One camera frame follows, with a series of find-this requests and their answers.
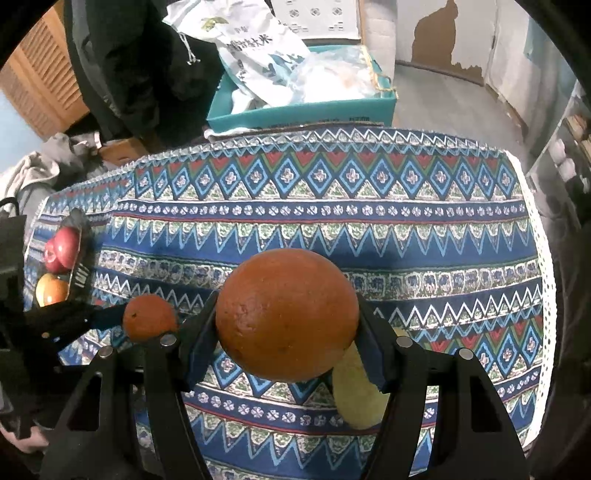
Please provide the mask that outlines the small orange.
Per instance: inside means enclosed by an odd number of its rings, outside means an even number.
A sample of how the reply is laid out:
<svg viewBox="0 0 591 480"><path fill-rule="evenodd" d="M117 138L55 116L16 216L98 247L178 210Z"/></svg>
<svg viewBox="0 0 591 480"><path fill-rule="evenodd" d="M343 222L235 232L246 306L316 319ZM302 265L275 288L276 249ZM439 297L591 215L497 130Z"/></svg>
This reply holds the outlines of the small orange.
<svg viewBox="0 0 591 480"><path fill-rule="evenodd" d="M176 332L177 315L172 305L160 296L140 295L126 304L122 327L130 341L142 343L164 333Z"/></svg>

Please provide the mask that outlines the patterned blue tablecloth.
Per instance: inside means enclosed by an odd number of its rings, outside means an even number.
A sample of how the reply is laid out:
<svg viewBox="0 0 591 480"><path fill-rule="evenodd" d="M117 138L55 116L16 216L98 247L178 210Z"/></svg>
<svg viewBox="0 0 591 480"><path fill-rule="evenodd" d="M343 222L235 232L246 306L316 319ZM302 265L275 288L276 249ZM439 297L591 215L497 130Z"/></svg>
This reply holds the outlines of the patterned blue tablecloth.
<svg viewBox="0 0 591 480"><path fill-rule="evenodd" d="M534 195L508 151L346 126L150 155L40 204L25 253L26 307L44 245L74 210L95 239L92 304L156 294L193 314L249 257L311 250L422 347L473 351L521 444L540 433L556 286Z"/></svg>

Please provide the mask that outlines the teal cardboard box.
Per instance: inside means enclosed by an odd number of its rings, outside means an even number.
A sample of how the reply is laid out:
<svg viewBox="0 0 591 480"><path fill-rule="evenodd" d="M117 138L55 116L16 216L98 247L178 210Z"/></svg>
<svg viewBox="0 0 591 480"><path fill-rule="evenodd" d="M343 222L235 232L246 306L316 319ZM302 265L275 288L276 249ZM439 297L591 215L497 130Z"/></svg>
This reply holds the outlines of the teal cardboard box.
<svg viewBox="0 0 591 480"><path fill-rule="evenodd" d="M216 136L235 131L300 126L315 123L370 122L390 126L398 92L391 78L363 45L313 46L320 60L317 73L305 72L311 84L297 92L294 103L270 107L252 102L245 111L232 111L238 88L223 75L207 116Z"/></svg>

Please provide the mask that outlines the small red apple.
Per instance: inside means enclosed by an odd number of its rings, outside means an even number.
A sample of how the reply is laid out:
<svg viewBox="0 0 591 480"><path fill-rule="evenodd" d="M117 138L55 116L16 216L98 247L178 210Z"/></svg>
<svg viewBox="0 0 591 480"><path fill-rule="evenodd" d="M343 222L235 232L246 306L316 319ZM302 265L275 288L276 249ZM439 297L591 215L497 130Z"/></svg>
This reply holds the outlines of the small red apple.
<svg viewBox="0 0 591 480"><path fill-rule="evenodd" d="M57 260L67 270L74 267L80 243L80 232L74 227L62 227L53 237Z"/></svg>

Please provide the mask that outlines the large orange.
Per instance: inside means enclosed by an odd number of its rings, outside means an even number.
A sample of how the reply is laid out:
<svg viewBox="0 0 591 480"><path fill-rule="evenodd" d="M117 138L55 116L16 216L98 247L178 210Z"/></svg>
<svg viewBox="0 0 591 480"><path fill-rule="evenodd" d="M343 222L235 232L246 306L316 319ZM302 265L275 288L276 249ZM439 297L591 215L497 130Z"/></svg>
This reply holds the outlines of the large orange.
<svg viewBox="0 0 591 480"><path fill-rule="evenodd" d="M221 347L253 376L304 382L328 372L353 343L353 285L334 263L303 249L256 254L229 274L215 305Z"/></svg>

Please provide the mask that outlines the wooden louvered cabinet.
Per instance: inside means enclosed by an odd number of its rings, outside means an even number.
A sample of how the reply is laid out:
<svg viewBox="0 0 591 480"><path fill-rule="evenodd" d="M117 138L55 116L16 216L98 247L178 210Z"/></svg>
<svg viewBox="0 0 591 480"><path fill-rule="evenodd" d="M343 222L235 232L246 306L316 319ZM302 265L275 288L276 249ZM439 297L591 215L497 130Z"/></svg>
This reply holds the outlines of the wooden louvered cabinet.
<svg viewBox="0 0 591 480"><path fill-rule="evenodd" d="M1 90L42 139L66 132L89 114L66 44L64 3L29 29L1 69Z"/></svg>

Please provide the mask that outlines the white printed plastic bag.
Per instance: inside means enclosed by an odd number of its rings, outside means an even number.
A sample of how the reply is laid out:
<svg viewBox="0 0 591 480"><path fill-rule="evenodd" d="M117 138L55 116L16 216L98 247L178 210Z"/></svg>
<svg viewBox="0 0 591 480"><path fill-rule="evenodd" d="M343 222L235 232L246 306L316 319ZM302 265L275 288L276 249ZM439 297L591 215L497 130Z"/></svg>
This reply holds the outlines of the white printed plastic bag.
<svg viewBox="0 0 591 480"><path fill-rule="evenodd" d="M312 52L263 1L177 1L163 22L214 44L235 84L231 113L379 95L365 47Z"/></svg>

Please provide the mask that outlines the yellow lemon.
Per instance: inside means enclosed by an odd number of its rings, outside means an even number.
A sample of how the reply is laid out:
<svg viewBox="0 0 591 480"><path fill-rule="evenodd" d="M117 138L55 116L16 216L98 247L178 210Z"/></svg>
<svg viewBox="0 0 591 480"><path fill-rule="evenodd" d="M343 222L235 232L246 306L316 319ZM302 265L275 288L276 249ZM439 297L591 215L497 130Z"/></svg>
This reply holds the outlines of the yellow lemon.
<svg viewBox="0 0 591 480"><path fill-rule="evenodd" d="M339 415L355 430L379 425L390 399L370 382L353 341L332 369L332 395Z"/></svg>

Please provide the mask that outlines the dark hanging clothes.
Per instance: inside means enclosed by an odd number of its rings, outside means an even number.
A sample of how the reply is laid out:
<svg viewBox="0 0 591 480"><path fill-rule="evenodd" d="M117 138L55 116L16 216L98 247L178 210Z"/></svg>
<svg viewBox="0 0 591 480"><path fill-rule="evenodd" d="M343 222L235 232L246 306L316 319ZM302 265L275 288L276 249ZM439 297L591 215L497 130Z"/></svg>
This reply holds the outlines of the dark hanging clothes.
<svg viewBox="0 0 591 480"><path fill-rule="evenodd" d="M84 104L105 141L148 152L197 144L223 68L211 43L164 23L165 1L67 1L63 20Z"/></svg>

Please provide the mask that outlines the large red apple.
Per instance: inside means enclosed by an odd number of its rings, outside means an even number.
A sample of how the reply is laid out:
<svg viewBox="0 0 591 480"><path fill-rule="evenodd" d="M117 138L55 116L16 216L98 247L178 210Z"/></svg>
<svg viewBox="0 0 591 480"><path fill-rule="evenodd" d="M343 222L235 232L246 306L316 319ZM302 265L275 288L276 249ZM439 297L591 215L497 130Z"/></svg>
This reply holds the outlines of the large red apple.
<svg viewBox="0 0 591 480"><path fill-rule="evenodd" d="M64 267L59 259L57 258L54 239L50 239L47 241L44 247L43 252L43 262L45 265L46 270L52 274L65 274L68 272L68 269Z"/></svg>

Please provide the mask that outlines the grey crumpled clothes pile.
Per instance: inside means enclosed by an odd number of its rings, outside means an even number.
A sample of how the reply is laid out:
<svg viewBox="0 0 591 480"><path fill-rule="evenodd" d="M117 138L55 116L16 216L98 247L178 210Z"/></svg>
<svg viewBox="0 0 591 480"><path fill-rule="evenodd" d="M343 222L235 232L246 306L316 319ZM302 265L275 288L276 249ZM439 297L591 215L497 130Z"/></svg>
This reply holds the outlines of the grey crumpled clothes pile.
<svg viewBox="0 0 591 480"><path fill-rule="evenodd" d="M38 150L1 173L1 200L18 202L18 207L2 205L1 216L20 213L31 218L47 196L114 170L113 164L99 156L100 146L97 132L51 136Z"/></svg>

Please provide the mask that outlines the brown cardboard box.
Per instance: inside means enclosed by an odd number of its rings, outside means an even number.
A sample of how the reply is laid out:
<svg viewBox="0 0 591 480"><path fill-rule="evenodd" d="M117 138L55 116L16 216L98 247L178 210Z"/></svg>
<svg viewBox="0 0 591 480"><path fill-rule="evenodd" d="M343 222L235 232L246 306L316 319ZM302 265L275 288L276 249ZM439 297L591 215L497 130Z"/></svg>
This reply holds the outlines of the brown cardboard box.
<svg viewBox="0 0 591 480"><path fill-rule="evenodd" d="M120 167L148 154L136 138L112 140L98 149L98 156L105 162Z"/></svg>

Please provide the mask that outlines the dark glass fruit plate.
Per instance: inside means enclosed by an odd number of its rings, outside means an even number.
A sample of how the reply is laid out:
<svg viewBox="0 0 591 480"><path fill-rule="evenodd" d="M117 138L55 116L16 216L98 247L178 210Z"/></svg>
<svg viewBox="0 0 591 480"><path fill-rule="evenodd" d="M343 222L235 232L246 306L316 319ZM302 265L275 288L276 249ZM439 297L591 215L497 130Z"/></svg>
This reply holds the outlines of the dark glass fruit plate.
<svg viewBox="0 0 591 480"><path fill-rule="evenodd" d="M25 252L24 298L27 309L40 308L35 297L36 285L42 275L49 273L43 262L44 247L62 227L74 227L80 232L79 252L74 267L65 274L56 275L68 283L68 296L65 301L90 300L93 233L89 218L82 210L74 208L64 217L43 215L32 226Z"/></svg>

